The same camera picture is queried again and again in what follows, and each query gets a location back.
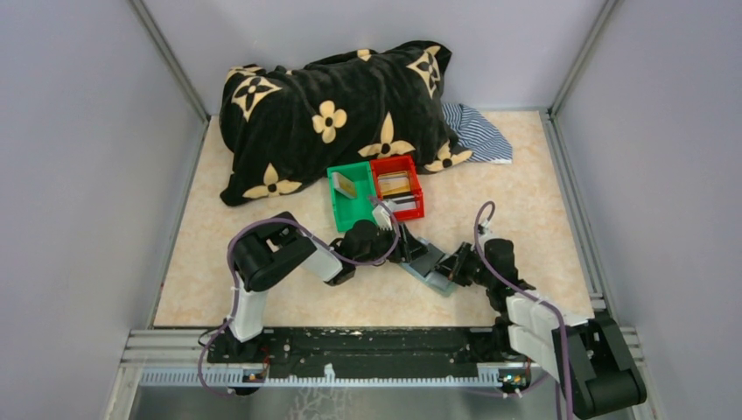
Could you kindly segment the sage green card holder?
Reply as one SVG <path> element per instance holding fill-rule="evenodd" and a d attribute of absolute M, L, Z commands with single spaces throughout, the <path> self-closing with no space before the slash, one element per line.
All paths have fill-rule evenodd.
<path fill-rule="evenodd" d="M 437 266 L 451 255 L 424 238 L 418 238 L 418 240 L 422 244 L 422 249 L 411 253 L 410 262 L 400 262 L 399 265 L 428 288 L 443 297 L 449 297 L 458 285 L 449 280 L 441 269 L 437 269 Z"/>

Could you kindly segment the green plastic bin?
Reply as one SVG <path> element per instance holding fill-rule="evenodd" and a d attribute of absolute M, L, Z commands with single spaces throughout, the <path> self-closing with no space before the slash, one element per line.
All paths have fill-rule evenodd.
<path fill-rule="evenodd" d="M 355 183 L 356 199 L 348 199 L 333 190 L 330 181 L 332 172 L 341 172 Z M 331 166 L 327 169 L 327 177 L 333 217 L 340 233 L 348 231 L 356 221 L 374 221 L 372 212 L 375 204 L 369 197 L 376 196 L 376 189 L 369 162 Z"/>

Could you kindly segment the red plastic bin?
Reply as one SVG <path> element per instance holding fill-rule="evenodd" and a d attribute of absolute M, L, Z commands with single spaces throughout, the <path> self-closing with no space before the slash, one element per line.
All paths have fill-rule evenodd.
<path fill-rule="evenodd" d="M 425 216 L 424 194 L 410 156 L 394 156 L 370 161 L 376 195 L 393 211 L 398 221 Z"/>

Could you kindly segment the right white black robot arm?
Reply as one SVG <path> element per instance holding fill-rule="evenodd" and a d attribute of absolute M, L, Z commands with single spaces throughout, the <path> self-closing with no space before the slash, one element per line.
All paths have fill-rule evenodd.
<path fill-rule="evenodd" d="M 521 278 L 510 240 L 464 242 L 434 269 L 460 286 L 477 284 L 500 314 L 493 350 L 504 361 L 523 355 L 560 385 L 571 413 L 591 419 L 643 404 L 647 386 L 615 320 L 560 309 Z"/>

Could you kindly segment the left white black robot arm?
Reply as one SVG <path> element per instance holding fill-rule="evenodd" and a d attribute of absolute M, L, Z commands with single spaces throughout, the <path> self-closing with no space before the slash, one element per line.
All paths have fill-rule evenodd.
<path fill-rule="evenodd" d="M 413 263 L 428 252 L 429 245 L 415 238 L 403 223 L 378 226 L 371 220 L 357 220 L 342 237 L 327 244 L 289 212 L 255 222 L 227 247 L 234 280 L 227 349 L 242 362 L 260 355 L 267 292 L 298 268 L 337 286 L 352 278 L 359 266 Z"/>

